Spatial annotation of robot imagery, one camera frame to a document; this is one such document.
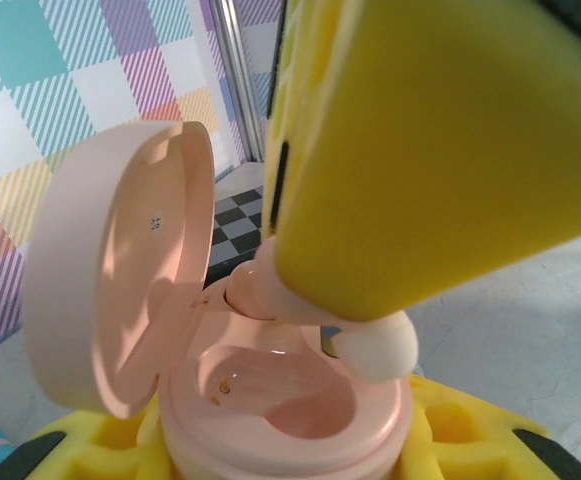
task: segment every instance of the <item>gray floor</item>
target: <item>gray floor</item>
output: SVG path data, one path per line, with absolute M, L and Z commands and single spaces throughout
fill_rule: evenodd
M 261 165 L 218 198 L 261 183 Z M 581 459 L 581 239 L 410 309 L 427 377 L 527 415 Z M 16 441 L 65 414 L 36 386 L 17 334 L 0 346 L 0 426 Z

